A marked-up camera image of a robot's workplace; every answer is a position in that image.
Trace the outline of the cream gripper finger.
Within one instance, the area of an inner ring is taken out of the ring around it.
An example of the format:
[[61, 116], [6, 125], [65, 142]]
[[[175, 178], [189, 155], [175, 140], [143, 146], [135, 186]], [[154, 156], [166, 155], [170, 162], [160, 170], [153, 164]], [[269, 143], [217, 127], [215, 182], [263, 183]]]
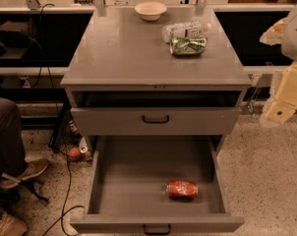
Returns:
[[267, 31], [260, 37], [260, 42], [266, 45], [276, 45], [282, 42], [283, 27], [286, 19], [283, 18], [274, 23]]
[[297, 62], [272, 76], [269, 93], [260, 124], [274, 128], [284, 124], [297, 110]]

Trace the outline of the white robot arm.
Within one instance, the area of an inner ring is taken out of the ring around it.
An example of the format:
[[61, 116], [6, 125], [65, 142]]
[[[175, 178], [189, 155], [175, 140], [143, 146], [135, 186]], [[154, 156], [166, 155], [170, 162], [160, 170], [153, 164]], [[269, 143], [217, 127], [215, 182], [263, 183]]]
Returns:
[[292, 60], [283, 72], [273, 75], [270, 97], [260, 117], [263, 127], [273, 128], [285, 123], [297, 110], [297, 4], [286, 18], [262, 34], [260, 42], [280, 44], [281, 53]]

